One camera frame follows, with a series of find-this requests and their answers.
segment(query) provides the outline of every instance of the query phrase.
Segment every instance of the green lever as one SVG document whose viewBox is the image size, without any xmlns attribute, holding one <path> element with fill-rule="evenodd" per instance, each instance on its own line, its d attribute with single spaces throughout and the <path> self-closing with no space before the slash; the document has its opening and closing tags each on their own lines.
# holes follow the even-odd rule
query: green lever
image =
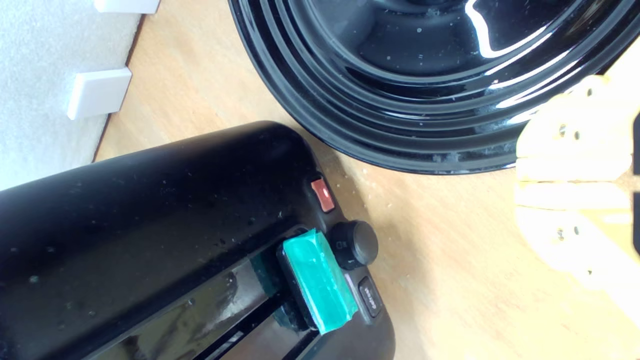
<svg viewBox="0 0 640 360">
<path fill-rule="evenodd" d="M 282 250 L 285 271 L 295 280 L 293 290 L 300 293 L 318 331 L 325 334 L 347 323 L 358 305 L 324 235 L 310 230 L 285 240 Z"/>
</svg>

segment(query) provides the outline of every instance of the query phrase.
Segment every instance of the black ceramic dish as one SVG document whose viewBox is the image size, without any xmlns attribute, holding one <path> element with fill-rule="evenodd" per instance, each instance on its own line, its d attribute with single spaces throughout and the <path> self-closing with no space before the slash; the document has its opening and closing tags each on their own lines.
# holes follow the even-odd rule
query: black ceramic dish
<svg viewBox="0 0 640 360">
<path fill-rule="evenodd" d="M 634 0 L 230 5 L 263 80 L 304 128 L 423 174 L 512 165 L 527 113 L 606 69 L 640 29 Z"/>
</svg>

